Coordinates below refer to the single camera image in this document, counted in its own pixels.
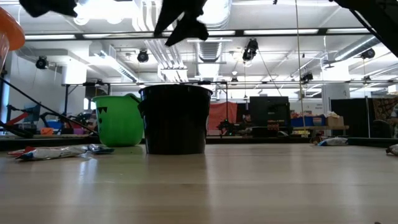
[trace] ceiling light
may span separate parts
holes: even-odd
[[[19,5],[19,1],[1,1],[0,6],[4,5]]]
[[[152,32],[131,32],[131,33],[107,33],[107,34],[83,34],[86,39],[128,39],[153,37]]]
[[[187,40],[188,43],[201,43],[201,42],[206,42],[206,43],[223,43],[223,42],[232,42],[231,39],[207,39],[205,41],[203,40],[197,40],[197,39],[189,39]]]
[[[235,35],[235,30],[211,30],[209,36],[215,35]]]
[[[316,34],[318,29],[299,29],[299,34]],[[244,35],[287,35],[297,34],[297,29],[276,29],[276,30],[245,30]]]
[[[367,28],[328,29],[327,34],[369,33]]]
[[[73,34],[60,34],[60,35],[25,35],[25,40],[64,40],[76,39]]]

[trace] metal rod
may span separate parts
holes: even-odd
[[[368,96],[365,96],[366,100],[366,113],[368,114],[368,138],[371,137],[371,119],[369,115],[369,99]]]
[[[72,90],[70,90],[70,92],[68,93],[68,95],[70,95],[73,91],[75,91],[76,90],[76,88],[78,88],[78,86],[75,86],[75,87],[73,87],[73,89]]]
[[[69,84],[67,84],[67,85],[65,86],[65,106],[63,107],[64,116],[67,115],[67,111],[68,111],[69,87],[70,87]]]
[[[299,72],[299,85],[300,85],[300,102],[301,102],[301,113],[303,113],[303,125],[304,125],[304,136],[307,137],[307,128],[305,127],[305,114],[303,105],[303,89],[301,83],[301,57],[300,57],[300,32],[299,32],[299,7],[297,6],[297,0],[295,0],[296,5],[296,25],[297,25],[297,48],[298,48],[298,72]]]
[[[109,84],[109,83],[108,83],[107,85],[108,85],[108,96],[110,96],[110,95],[111,95],[111,90],[112,90],[111,88],[112,88],[112,87],[111,87],[111,84]]]
[[[364,84],[363,80],[347,80],[347,81],[322,81],[322,80],[313,80],[309,81],[308,84]],[[367,80],[367,84],[372,83],[398,83],[398,80]],[[105,83],[110,84],[111,86],[139,86],[139,85],[164,85],[164,84],[180,84],[180,85],[209,85],[209,84],[223,84],[225,85],[226,82],[224,81],[217,81],[217,82],[137,82],[137,83]],[[229,85],[274,85],[274,83],[266,81],[266,82],[227,82]],[[298,85],[300,84],[299,81],[275,81],[276,85]],[[68,84],[70,86],[83,86],[83,84]]]
[[[226,119],[228,119],[228,84],[226,84]]]

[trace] pole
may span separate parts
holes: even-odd
[[[108,96],[111,95],[111,84],[108,83]]]
[[[369,115],[369,98],[368,96],[365,96],[366,100],[366,113],[368,114],[368,138],[371,137],[371,120],[370,120],[370,115]]]
[[[66,116],[68,111],[68,97],[69,97],[69,84],[65,85],[65,106],[63,107],[63,113]]]
[[[227,119],[227,121],[229,121],[229,119],[228,119],[228,83],[226,84],[226,119]]]

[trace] spotlight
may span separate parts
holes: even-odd
[[[36,68],[42,70],[49,68],[49,61],[46,56],[39,56],[39,59],[36,61]]]
[[[231,82],[238,82],[238,78],[237,77],[232,77]]]
[[[301,80],[304,84],[307,84],[309,81],[313,80],[312,72],[304,73],[304,75],[302,75],[302,77],[300,78],[300,80]]]
[[[248,46],[244,49],[242,59],[245,62],[253,60],[254,56],[257,54],[257,50],[259,49],[259,44],[256,39],[250,39]]]
[[[361,55],[359,57],[361,57],[362,59],[366,59],[366,58],[374,58],[375,56],[375,51],[373,49],[369,49],[363,53],[361,53]]]
[[[138,60],[140,63],[145,63],[145,62],[147,62],[147,61],[149,60],[149,56],[148,56],[147,50],[140,50],[140,51],[139,51],[139,54],[138,54],[138,56],[137,56],[137,60]]]

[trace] green jack-o-lantern bucket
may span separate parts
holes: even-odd
[[[126,96],[97,96],[99,138],[108,147],[135,146],[142,140],[144,123],[137,108],[141,100],[133,94]]]

